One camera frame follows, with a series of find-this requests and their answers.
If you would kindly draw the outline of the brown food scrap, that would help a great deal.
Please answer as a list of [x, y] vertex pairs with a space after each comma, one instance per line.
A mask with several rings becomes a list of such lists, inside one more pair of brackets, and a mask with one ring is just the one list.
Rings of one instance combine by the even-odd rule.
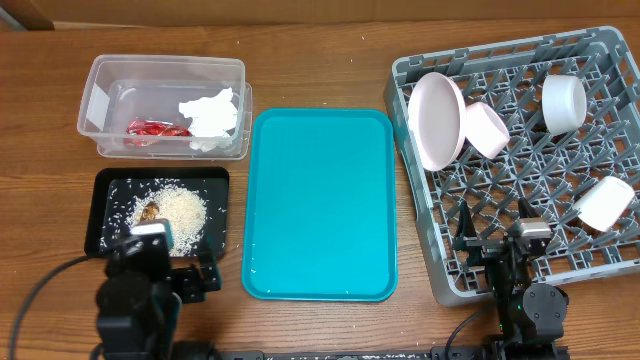
[[151, 201], [147, 203], [141, 212], [139, 217], [140, 222], [151, 221], [154, 220], [159, 214], [159, 206], [156, 202]]

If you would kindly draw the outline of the pink bowl with rice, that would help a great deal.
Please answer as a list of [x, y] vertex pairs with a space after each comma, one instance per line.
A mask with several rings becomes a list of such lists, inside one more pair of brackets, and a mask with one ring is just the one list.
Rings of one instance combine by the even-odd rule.
[[505, 123], [489, 105], [476, 102], [466, 108], [466, 138], [484, 157], [495, 158], [511, 137]]

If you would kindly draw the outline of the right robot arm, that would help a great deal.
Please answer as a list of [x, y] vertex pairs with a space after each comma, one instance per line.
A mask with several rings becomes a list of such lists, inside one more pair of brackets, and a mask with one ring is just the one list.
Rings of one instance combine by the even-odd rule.
[[[446, 359], [568, 359], [556, 346], [564, 335], [569, 297], [562, 289], [535, 283], [529, 263], [546, 254], [552, 231], [538, 212], [521, 198], [519, 218], [500, 239], [477, 233], [466, 201], [459, 202], [454, 249], [468, 254], [467, 265], [482, 266], [493, 302], [469, 316], [451, 333], [444, 347]], [[501, 332], [475, 347], [454, 347], [454, 339], [469, 323], [496, 310]]]

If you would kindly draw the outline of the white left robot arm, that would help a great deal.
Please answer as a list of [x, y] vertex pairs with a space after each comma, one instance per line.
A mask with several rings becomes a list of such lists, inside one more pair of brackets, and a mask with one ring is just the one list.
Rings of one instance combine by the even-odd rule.
[[174, 268], [163, 235], [120, 239], [110, 253], [107, 280], [96, 294], [101, 338], [92, 359], [205, 359], [208, 349], [173, 354], [173, 339], [183, 305], [206, 300], [221, 289], [216, 256], [202, 240], [196, 264]]

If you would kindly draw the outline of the pile of white rice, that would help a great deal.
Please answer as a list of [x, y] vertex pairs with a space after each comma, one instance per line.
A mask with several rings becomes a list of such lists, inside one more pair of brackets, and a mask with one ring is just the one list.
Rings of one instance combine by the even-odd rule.
[[225, 178], [122, 178], [110, 182], [102, 224], [97, 236], [100, 250], [113, 245], [140, 223], [143, 207], [159, 206], [155, 219], [171, 226], [172, 257], [193, 257], [200, 240], [214, 242], [217, 257], [226, 248], [228, 180]]

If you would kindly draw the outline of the small white cup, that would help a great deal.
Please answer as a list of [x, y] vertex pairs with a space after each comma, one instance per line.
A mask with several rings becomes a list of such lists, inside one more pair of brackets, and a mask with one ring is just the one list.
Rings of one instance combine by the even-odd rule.
[[572, 206], [578, 218], [595, 230], [606, 232], [635, 197], [633, 188], [614, 176], [606, 176]]

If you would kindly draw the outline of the large white plate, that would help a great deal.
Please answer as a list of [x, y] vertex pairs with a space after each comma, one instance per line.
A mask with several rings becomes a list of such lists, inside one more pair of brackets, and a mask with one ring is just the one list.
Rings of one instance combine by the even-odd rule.
[[416, 83], [408, 102], [408, 124], [422, 166], [439, 171], [459, 155], [465, 141], [466, 107], [458, 86], [437, 72]]

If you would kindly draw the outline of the grey-green bowl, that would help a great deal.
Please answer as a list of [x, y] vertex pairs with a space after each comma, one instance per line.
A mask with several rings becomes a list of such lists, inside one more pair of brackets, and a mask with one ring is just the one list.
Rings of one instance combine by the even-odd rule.
[[586, 92], [577, 76], [547, 76], [543, 82], [541, 104], [545, 126], [552, 136], [573, 132], [586, 119]]

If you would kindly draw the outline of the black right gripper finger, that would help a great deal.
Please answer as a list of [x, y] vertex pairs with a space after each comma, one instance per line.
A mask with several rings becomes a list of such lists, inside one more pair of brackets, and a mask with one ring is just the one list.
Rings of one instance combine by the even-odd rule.
[[476, 238], [477, 232], [473, 224], [472, 214], [466, 200], [461, 200], [458, 206], [458, 228], [456, 238]]
[[538, 217], [538, 212], [525, 197], [520, 197], [518, 200], [518, 212], [520, 219], [530, 219]]

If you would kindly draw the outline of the red foil snack wrapper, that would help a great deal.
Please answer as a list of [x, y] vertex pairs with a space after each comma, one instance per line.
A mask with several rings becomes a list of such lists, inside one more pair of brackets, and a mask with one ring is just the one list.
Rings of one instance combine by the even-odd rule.
[[[134, 120], [126, 129], [128, 135], [138, 136], [163, 136], [163, 137], [191, 137], [191, 132], [182, 126], [170, 122], [155, 120]], [[125, 138], [123, 142], [127, 145], [144, 147], [156, 143], [156, 140], [145, 140], [138, 138]]]

